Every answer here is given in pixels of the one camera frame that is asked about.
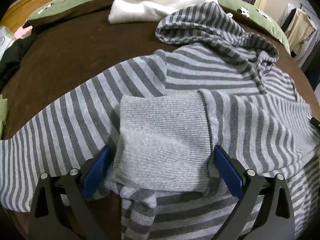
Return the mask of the pink cloth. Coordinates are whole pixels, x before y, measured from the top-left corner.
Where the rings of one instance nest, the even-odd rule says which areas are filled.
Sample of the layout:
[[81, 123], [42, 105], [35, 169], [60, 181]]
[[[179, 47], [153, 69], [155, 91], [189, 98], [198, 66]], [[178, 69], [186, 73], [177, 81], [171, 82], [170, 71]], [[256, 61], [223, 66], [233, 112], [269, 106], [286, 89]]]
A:
[[28, 26], [26, 28], [23, 27], [19, 27], [15, 33], [14, 33], [14, 37], [16, 39], [24, 39], [26, 37], [29, 37], [31, 35], [31, 31], [32, 31], [32, 26]]

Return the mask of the green panda pattern duvet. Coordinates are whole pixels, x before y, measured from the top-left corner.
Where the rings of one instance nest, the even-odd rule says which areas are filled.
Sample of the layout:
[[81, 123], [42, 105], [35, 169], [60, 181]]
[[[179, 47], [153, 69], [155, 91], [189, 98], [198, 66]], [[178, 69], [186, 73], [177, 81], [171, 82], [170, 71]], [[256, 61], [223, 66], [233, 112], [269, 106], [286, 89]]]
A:
[[[54, 0], [36, 9], [25, 21], [23, 27], [38, 27], [67, 18], [75, 18], [106, 7], [112, 7], [114, 0]], [[279, 41], [285, 49], [287, 38], [278, 23], [260, 9], [241, 0], [218, 0], [217, 4], [231, 14], [233, 20], [245, 25], [253, 24], [260, 32]]]

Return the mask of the light green cloth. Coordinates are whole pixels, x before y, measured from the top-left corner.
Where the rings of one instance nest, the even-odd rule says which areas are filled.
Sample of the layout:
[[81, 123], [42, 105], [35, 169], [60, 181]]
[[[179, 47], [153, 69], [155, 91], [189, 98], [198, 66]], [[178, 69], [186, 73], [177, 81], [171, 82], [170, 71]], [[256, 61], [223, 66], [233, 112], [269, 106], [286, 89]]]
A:
[[0, 95], [0, 137], [2, 137], [4, 128], [6, 126], [7, 115], [8, 115], [8, 100], [3, 98], [3, 95]]

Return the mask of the clothes rack with hanging clothes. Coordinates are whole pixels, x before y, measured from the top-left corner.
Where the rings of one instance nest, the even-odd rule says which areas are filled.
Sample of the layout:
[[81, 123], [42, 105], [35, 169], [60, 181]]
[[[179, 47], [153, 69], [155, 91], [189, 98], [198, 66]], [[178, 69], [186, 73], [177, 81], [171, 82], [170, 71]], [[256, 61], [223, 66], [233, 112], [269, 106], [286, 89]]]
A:
[[288, 3], [278, 20], [287, 38], [287, 51], [298, 64], [304, 68], [311, 53], [319, 42], [319, 24], [300, 8]]

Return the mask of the white pillow with bear print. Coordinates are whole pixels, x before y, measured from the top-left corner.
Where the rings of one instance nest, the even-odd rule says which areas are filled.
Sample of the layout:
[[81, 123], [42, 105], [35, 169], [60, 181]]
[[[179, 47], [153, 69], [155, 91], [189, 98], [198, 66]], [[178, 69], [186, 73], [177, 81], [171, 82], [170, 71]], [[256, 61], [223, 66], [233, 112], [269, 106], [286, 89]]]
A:
[[0, 27], [0, 59], [4, 52], [15, 42], [14, 34], [6, 27]]

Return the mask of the wooden headboard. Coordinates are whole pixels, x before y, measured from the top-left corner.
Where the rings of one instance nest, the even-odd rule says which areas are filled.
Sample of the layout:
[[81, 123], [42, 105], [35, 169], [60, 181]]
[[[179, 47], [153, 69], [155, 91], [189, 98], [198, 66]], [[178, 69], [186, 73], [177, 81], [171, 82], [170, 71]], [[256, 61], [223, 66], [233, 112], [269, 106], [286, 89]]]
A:
[[20, 0], [7, 10], [1, 20], [1, 25], [6, 26], [10, 30], [18, 29], [25, 23], [32, 12], [51, 1], [52, 0]]

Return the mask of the grey striped hooded sweater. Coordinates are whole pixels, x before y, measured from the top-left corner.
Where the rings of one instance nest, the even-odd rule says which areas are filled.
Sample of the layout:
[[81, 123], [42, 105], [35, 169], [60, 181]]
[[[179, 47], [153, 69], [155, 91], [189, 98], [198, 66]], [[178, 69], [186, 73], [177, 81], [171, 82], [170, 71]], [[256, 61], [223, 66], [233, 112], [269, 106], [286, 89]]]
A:
[[108, 68], [1, 141], [1, 204], [29, 212], [42, 173], [66, 175], [108, 145], [97, 192], [120, 195], [122, 239], [210, 239], [238, 202], [214, 165], [220, 145], [246, 170], [284, 176], [298, 239], [317, 211], [319, 130], [276, 47], [213, 2], [155, 35], [177, 49]]

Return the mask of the black garment on bed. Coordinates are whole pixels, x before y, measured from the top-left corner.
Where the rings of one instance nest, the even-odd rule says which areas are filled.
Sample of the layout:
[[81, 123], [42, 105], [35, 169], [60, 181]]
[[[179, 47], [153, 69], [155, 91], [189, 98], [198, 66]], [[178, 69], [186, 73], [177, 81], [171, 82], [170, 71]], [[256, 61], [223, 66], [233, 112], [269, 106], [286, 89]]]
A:
[[37, 35], [31, 34], [30, 36], [24, 39], [17, 39], [12, 46], [10, 46], [3, 54], [1, 59], [1, 67], [0, 67], [0, 85], [1, 91], [10, 81], [10, 79], [16, 74], [16, 72], [20, 69], [20, 63], [36, 40]]

